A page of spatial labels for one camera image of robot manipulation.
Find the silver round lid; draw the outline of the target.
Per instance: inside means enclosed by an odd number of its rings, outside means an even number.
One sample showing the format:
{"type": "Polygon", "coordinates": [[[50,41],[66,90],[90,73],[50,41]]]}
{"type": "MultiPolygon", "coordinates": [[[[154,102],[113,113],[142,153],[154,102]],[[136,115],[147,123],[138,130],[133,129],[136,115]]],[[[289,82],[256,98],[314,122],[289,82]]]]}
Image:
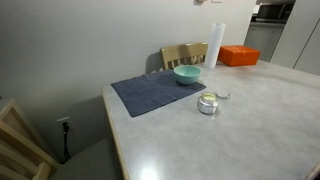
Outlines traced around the silver round lid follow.
{"type": "Polygon", "coordinates": [[[223,99],[223,100],[227,100],[227,99],[230,99],[231,98],[231,94],[228,92],[228,91],[217,91],[216,92],[216,95],[220,98],[220,99],[223,99]]]}

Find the dark blue cloth mat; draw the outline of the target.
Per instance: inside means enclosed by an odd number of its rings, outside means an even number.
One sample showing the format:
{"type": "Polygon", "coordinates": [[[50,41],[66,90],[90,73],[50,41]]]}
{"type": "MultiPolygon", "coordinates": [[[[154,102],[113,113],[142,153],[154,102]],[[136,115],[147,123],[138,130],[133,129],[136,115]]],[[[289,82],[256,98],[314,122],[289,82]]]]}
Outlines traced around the dark blue cloth mat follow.
{"type": "Polygon", "coordinates": [[[155,110],[206,88],[198,82],[182,85],[172,70],[141,75],[112,83],[131,117],[155,110]]]}

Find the teal ceramic bowl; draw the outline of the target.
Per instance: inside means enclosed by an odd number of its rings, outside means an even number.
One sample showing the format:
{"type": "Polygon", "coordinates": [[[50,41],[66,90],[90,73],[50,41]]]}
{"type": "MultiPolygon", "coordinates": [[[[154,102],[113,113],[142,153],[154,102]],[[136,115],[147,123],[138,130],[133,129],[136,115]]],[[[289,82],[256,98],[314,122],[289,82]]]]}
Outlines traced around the teal ceramic bowl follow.
{"type": "Polygon", "coordinates": [[[176,81],[183,85],[191,85],[198,81],[202,70],[193,65],[180,65],[173,69],[176,81]]]}

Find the wooden chair behind table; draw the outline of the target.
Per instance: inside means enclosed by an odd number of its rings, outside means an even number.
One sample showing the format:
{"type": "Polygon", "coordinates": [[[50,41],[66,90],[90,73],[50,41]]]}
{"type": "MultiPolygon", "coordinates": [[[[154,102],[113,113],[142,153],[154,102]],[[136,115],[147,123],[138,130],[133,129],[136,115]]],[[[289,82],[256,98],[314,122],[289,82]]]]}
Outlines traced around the wooden chair behind table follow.
{"type": "Polygon", "coordinates": [[[203,63],[206,57],[207,43],[187,43],[167,46],[160,49],[163,69],[174,69],[179,65],[203,63]]]}

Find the white paper towel roll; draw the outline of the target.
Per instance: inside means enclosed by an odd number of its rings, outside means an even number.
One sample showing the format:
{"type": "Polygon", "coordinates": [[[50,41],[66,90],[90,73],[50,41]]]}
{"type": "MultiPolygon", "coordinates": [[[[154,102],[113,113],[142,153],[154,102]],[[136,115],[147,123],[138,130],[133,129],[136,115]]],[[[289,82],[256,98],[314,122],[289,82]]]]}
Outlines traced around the white paper towel roll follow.
{"type": "Polygon", "coordinates": [[[208,40],[207,53],[204,61],[204,66],[206,68],[214,68],[216,66],[225,27],[226,25],[223,23],[214,23],[212,25],[208,40]]]}

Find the orange cardboard box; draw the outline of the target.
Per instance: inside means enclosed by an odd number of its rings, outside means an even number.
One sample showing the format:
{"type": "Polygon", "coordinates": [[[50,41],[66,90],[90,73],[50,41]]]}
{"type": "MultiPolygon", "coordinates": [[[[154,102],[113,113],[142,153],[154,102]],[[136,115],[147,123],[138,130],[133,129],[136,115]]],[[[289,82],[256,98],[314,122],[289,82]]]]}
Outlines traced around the orange cardboard box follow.
{"type": "Polygon", "coordinates": [[[243,45],[221,46],[218,60],[231,67],[247,66],[255,65],[259,55],[259,50],[243,45]]]}

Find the black microwave oven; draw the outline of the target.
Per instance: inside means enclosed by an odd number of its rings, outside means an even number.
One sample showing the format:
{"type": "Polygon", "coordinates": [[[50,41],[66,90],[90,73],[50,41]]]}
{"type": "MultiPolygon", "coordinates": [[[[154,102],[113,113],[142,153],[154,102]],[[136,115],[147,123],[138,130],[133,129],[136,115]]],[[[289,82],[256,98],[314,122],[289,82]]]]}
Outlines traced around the black microwave oven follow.
{"type": "Polygon", "coordinates": [[[259,7],[256,21],[271,23],[286,23],[294,7],[293,3],[262,3],[259,7]]]}

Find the wooden chair at left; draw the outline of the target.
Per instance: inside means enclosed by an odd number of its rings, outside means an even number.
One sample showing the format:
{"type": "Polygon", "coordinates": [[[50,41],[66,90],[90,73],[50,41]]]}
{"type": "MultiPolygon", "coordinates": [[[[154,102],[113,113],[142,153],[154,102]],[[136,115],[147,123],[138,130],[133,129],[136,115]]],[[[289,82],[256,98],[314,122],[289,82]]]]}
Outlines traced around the wooden chair at left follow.
{"type": "Polygon", "coordinates": [[[0,100],[0,180],[48,180],[61,164],[14,99],[0,100]]]}

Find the white wall outlet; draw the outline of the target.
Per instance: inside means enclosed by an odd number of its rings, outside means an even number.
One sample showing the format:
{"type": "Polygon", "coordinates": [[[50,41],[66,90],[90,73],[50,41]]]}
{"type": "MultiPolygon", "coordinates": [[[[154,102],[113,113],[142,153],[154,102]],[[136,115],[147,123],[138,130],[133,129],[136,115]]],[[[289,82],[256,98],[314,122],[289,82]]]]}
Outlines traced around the white wall outlet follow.
{"type": "Polygon", "coordinates": [[[66,126],[68,126],[69,129],[72,129],[72,123],[69,116],[58,119],[57,123],[61,129],[64,129],[66,126]]]}

